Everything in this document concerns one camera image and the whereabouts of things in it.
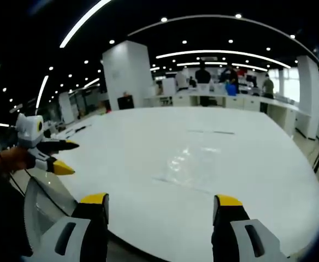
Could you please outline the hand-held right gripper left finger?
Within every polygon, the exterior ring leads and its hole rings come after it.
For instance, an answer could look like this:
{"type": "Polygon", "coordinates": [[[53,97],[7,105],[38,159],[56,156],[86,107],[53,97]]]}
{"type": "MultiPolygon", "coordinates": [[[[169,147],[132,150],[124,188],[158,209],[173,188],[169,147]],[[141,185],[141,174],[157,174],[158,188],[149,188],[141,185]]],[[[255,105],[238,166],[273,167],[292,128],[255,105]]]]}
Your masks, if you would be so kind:
{"type": "Polygon", "coordinates": [[[71,216],[63,216],[40,237],[32,255],[23,261],[106,261],[109,194],[88,195],[71,216]]]}

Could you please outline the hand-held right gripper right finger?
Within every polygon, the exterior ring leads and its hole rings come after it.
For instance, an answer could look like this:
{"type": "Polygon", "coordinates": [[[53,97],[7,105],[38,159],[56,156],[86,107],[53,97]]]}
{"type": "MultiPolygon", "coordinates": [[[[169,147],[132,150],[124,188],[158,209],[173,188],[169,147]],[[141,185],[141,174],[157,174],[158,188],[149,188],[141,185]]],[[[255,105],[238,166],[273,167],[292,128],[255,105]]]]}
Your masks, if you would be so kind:
{"type": "Polygon", "coordinates": [[[289,261],[279,239],[259,220],[251,219],[238,199],[214,196],[211,236],[213,261],[289,261]]]}

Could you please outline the person's left hand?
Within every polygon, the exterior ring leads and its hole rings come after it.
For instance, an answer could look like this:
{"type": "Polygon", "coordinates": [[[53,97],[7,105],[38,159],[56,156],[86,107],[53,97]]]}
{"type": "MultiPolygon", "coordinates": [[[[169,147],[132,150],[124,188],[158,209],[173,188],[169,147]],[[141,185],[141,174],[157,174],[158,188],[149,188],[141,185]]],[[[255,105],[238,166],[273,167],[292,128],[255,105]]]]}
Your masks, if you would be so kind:
{"type": "Polygon", "coordinates": [[[30,169],[35,164],[36,160],[25,148],[12,147],[0,151],[0,173],[30,169]]]}

